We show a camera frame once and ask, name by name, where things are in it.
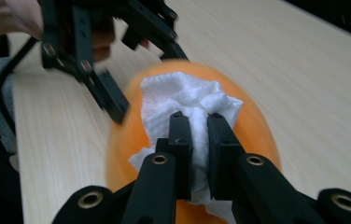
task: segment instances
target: crumpled white cloth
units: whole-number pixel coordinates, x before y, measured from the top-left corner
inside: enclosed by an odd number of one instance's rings
[[[169,137],[170,116],[181,111],[190,120],[193,142],[191,202],[205,204],[208,213],[234,223],[230,202],[210,199],[207,117],[219,113],[233,127],[243,102],[226,95],[216,81],[202,80],[182,72],[147,77],[141,82],[141,90],[141,117],[151,147],[142,148],[131,156],[129,162],[139,170],[144,158],[155,152],[157,139]]]

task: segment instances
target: table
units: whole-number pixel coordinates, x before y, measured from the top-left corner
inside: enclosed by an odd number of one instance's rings
[[[351,191],[351,35],[282,1],[168,0],[178,43],[246,90],[273,132],[285,177],[316,198]],[[121,36],[124,23],[117,22]],[[17,46],[23,37],[12,36]],[[108,67],[124,88],[160,60],[118,41]],[[25,223],[49,223],[68,197],[105,186],[111,120],[72,77],[40,67],[35,49],[13,77]]]

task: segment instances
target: wood grain surface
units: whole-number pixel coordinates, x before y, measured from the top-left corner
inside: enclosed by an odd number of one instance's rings
[[[286,178],[316,198],[351,191],[351,35],[277,0],[166,1],[178,43],[242,87],[272,130]],[[117,34],[125,24],[117,21]],[[12,35],[16,50],[24,35]],[[124,88],[159,51],[118,40],[107,67]],[[67,198],[105,186],[110,118],[83,85],[45,71],[35,49],[13,77],[25,223],[50,223]]]

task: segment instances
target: orange plate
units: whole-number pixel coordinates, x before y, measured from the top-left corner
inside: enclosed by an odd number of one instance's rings
[[[240,87],[208,66],[183,60],[169,60],[142,71],[124,92],[131,105],[122,124],[112,125],[107,151],[107,185],[111,190],[116,191],[137,178],[137,172],[128,159],[142,147],[149,147],[140,116],[143,96],[140,90],[141,81],[145,77],[178,71],[201,79],[218,81],[228,95],[243,100],[244,104],[233,128],[234,133],[246,152],[265,156],[280,169],[277,149],[266,120]],[[226,223],[221,218],[207,215],[202,205],[181,201],[177,202],[175,220],[176,223]]]

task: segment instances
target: person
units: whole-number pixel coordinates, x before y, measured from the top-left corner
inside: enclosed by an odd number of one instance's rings
[[[36,0],[0,0],[0,35],[12,32],[24,32],[41,39],[43,20]],[[105,29],[92,32],[96,62],[110,56],[110,45],[115,37],[112,18],[107,21]],[[147,48],[147,40],[144,39],[140,45]],[[0,141],[0,223],[22,223],[20,179],[9,163],[9,156]]]

